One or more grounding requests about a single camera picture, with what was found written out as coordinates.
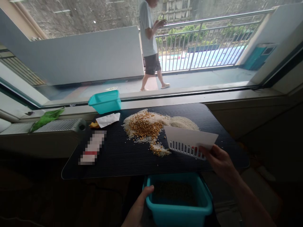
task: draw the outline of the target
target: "green plastic bag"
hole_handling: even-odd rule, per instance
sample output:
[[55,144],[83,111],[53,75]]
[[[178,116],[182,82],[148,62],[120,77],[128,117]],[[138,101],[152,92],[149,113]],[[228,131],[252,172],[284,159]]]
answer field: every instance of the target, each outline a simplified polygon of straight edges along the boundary
[[63,113],[65,107],[58,109],[58,110],[53,110],[53,111],[48,111],[45,112],[44,115],[37,121],[31,128],[30,132],[34,132],[37,129],[41,128],[42,126],[46,125],[47,123],[57,120],[60,114]]

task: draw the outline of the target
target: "rice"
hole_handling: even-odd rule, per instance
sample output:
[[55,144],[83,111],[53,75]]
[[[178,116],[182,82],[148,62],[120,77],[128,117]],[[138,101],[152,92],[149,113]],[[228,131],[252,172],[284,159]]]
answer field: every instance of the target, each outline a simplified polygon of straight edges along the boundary
[[123,123],[122,126],[128,135],[128,139],[133,139],[134,143],[149,143],[152,153],[159,157],[171,154],[169,149],[165,149],[161,143],[157,142],[163,126],[199,131],[199,127],[188,118],[170,117],[148,112],[147,109],[127,117]]

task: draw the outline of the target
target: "scraper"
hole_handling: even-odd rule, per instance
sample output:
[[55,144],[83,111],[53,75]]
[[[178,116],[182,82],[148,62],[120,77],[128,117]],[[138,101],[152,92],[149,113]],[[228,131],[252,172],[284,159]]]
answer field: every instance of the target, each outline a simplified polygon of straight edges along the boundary
[[164,126],[164,130],[170,150],[201,160],[206,158],[199,152],[199,146],[210,150],[218,138],[217,134],[171,126]]

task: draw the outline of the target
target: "teal basket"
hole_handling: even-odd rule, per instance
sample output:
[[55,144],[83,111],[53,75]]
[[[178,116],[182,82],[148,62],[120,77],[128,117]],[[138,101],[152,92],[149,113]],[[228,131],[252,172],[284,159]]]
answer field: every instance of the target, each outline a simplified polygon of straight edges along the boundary
[[88,105],[92,106],[99,114],[108,113],[121,109],[119,91],[113,90],[94,94],[90,97]]
[[205,182],[197,173],[173,173],[149,175],[145,179],[145,186],[155,185],[156,181],[178,181],[191,185],[196,198],[197,207],[170,205],[167,201],[155,201],[153,193],[146,198],[146,204],[152,211],[154,221],[158,227],[203,227],[205,216],[212,213],[212,195]]

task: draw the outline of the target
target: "ribbed black mat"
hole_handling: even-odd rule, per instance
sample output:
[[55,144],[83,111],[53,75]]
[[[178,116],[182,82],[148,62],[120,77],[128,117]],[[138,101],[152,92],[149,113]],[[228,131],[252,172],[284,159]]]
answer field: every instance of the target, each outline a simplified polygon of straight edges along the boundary
[[[87,137],[77,146],[63,168],[62,178],[100,178],[212,170],[207,161],[196,160],[174,151],[169,156],[161,158],[148,150],[149,143],[134,143],[133,140],[127,140],[126,132],[121,126],[124,119],[143,109],[145,108],[115,111],[114,113],[121,113],[120,121],[102,129],[107,131],[107,138],[105,145],[100,149],[96,164],[94,166],[79,166],[78,158],[80,158],[80,154],[83,153],[85,145],[93,133],[92,130],[87,130]],[[229,153],[235,167],[246,168],[249,166],[246,153],[236,144],[204,104],[151,107],[148,110],[167,114],[171,117],[187,117],[195,122],[201,131],[218,134],[216,144]],[[97,115],[96,118],[111,113]],[[162,142],[165,148],[168,148],[164,132],[160,134],[158,141]]]

